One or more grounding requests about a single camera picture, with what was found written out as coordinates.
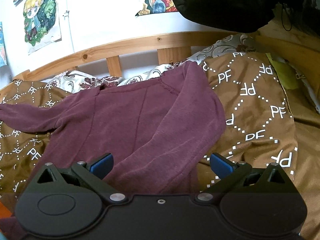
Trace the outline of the black hanging garment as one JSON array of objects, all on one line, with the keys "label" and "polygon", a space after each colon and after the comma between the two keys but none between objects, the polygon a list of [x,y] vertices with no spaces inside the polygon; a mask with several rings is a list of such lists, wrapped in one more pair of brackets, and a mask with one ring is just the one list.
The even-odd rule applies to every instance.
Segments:
[{"label": "black hanging garment", "polygon": [[186,19],[212,28],[253,33],[276,16],[319,36],[319,0],[173,0]]}]

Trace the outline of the floral white pillow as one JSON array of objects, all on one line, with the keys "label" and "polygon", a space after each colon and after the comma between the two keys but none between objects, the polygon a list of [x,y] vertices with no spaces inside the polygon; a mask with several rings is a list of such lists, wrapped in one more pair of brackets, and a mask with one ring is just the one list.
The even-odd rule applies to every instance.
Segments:
[{"label": "floral white pillow", "polygon": [[160,77],[167,70],[180,66],[185,61],[193,61],[201,64],[207,57],[219,57],[228,53],[248,53],[255,51],[254,39],[247,34],[229,35],[218,40],[213,45],[196,52],[182,61],[173,61],[169,64],[161,64],[144,73],[139,73],[129,79],[116,76],[94,77],[78,70],[65,71],[51,79],[45,80],[54,87],[63,89],[70,93],[77,93],[84,89],[90,89],[105,84],[107,87],[129,85],[140,81]]}]

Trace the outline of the colourful orange blue bedsheet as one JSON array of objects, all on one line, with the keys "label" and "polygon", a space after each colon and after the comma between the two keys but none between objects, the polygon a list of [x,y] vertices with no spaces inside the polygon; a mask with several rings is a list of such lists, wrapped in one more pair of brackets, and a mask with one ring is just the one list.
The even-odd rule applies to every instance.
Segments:
[{"label": "colourful orange blue bedsheet", "polygon": [[2,202],[0,202],[0,219],[11,217],[11,215],[11,211]]}]

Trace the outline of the yellow-green pillow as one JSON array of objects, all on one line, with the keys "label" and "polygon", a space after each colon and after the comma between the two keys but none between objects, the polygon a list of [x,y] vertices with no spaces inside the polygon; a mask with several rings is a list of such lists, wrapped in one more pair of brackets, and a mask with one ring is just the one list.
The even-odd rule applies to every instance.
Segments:
[{"label": "yellow-green pillow", "polygon": [[285,89],[295,90],[300,87],[296,78],[296,71],[282,57],[272,53],[266,53],[266,56]]}]

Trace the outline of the maroon long-sleeve shirt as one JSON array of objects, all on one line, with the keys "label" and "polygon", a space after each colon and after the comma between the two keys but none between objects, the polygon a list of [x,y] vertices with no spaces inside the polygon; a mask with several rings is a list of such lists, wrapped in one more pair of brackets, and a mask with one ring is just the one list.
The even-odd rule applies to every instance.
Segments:
[{"label": "maroon long-sleeve shirt", "polygon": [[196,166],[226,127],[223,106],[194,62],[158,78],[82,90],[50,108],[2,104],[1,120],[21,132],[51,132],[36,169],[110,153],[109,185],[153,194],[198,191]]}]

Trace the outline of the blue wall poster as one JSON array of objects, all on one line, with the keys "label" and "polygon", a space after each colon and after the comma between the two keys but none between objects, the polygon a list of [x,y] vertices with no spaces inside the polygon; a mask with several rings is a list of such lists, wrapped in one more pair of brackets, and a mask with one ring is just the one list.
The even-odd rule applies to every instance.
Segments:
[{"label": "blue wall poster", "polygon": [[0,67],[7,65],[7,58],[4,45],[3,26],[0,22]]}]

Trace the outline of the brown PF patterned blanket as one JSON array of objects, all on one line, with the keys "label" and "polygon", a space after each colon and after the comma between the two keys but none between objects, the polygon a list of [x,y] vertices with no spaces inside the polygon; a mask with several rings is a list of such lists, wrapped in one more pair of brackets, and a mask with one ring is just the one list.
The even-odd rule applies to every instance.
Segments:
[{"label": "brown PF patterned blanket", "polygon": [[301,95],[282,87],[264,54],[228,53],[197,65],[219,98],[226,123],[196,166],[198,191],[217,183],[209,174],[212,151],[260,168],[278,163],[307,203],[302,235],[319,239],[319,116]]}]

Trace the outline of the wooden bed headboard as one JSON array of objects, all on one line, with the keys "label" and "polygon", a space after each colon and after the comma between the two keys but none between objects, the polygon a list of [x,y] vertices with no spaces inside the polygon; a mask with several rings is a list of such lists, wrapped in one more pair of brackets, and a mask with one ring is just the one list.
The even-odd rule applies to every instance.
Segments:
[{"label": "wooden bed headboard", "polygon": [[[120,56],[142,51],[157,51],[159,64],[177,62],[191,55],[191,48],[210,46],[228,35],[229,31],[183,31],[168,34],[130,38],[88,48],[65,56],[31,71],[16,75],[17,79],[37,81],[47,79],[66,70],[75,70],[80,65],[106,60],[107,71],[112,76],[121,76]],[[297,29],[281,30],[280,24],[271,21],[252,36],[257,46],[274,51],[295,65],[312,74],[319,74],[319,38],[304,34]]]}]

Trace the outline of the anime girl wall poster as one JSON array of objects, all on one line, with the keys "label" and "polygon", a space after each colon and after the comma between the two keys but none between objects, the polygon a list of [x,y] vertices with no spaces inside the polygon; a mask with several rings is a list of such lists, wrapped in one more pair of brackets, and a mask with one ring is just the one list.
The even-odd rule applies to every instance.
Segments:
[{"label": "anime girl wall poster", "polygon": [[23,16],[28,55],[61,40],[57,0],[26,0]]}]

